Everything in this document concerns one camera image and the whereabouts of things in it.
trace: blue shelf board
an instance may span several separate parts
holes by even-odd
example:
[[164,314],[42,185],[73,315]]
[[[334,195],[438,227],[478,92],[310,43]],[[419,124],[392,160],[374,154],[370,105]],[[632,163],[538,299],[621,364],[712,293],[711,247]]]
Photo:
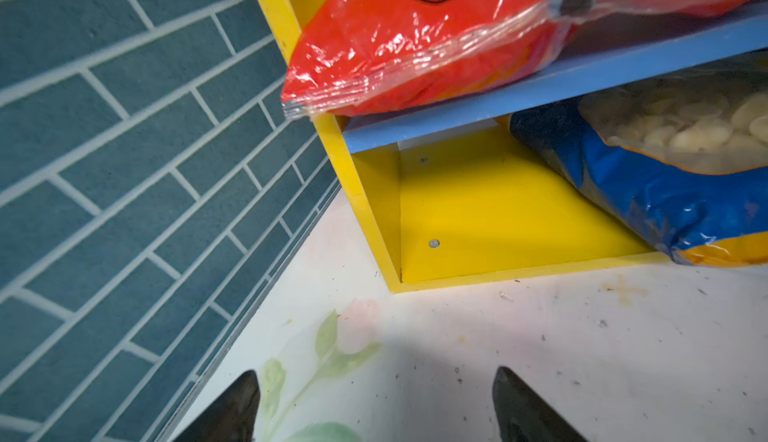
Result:
[[584,25],[560,58],[483,94],[350,119],[351,153],[768,47],[768,2],[719,18],[612,15]]

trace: green stem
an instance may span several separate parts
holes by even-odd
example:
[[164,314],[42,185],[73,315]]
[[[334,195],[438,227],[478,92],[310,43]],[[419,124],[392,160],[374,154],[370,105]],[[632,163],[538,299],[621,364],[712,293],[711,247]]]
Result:
[[270,440],[272,440],[272,438],[275,437],[275,433],[277,432],[277,429],[279,429],[280,426],[283,424],[283,421],[288,416],[288,412],[294,406],[296,406],[296,403],[299,401],[299,399],[302,398],[302,396],[306,393],[306,391],[309,390],[310,386],[320,379],[319,375],[321,370],[322,370],[322,366],[320,366],[317,369],[317,371],[312,376],[312,378],[304,385],[304,387],[301,390],[299,390],[299,393],[296,394],[296,396],[294,396],[293,399],[291,399],[291,401],[288,403],[288,405],[283,409],[283,413],[280,414],[280,417],[277,418],[272,429],[266,434],[266,437],[264,437],[264,442],[270,442]]

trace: green leaf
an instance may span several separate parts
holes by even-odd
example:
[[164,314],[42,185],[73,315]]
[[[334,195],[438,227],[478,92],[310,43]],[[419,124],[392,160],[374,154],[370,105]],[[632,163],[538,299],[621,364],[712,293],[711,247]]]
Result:
[[285,442],[362,442],[362,437],[344,424],[323,422],[304,427]]
[[274,417],[280,407],[280,392],[286,383],[286,371],[279,360],[270,358],[264,365],[262,375],[259,377],[261,389],[261,403],[259,412],[263,412],[266,419]]
[[326,320],[322,321],[320,327],[317,329],[317,336],[315,337],[315,352],[317,357],[322,359],[331,351],[336,344],[336,320],[339,318],[339,313],[335,309],[328,314]]
[[338,349],[334,349],[328,361],[320,368],[318,375],[321,378],[338,378],[349,374],[376,355],[381,347],[379,342],[371,342],[366,348],[355,354],[344,354]]

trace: yellow cross mark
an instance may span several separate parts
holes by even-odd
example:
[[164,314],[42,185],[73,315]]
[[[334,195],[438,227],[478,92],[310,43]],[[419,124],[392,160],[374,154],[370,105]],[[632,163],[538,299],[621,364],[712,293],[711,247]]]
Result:
[[606,292],[616,291],[617,293],[619,293],[619,304],[623,305],[624,307],[629,307],[630,305],[632,305],[632,301],[629,298],[630,294],[648,295],[647,289],[637,289],[635,287],[627,286],[627,281],[624,280],[623,275],[619,275],[618,286],[603,284],[603,290]]

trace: pink flower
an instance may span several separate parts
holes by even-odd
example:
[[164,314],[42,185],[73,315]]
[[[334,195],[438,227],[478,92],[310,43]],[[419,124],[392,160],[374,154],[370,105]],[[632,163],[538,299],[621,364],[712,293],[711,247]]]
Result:
[[345,354],[362,351],[379,334],[381,313],[372,299],[352,300],[336,320],[337,346]]

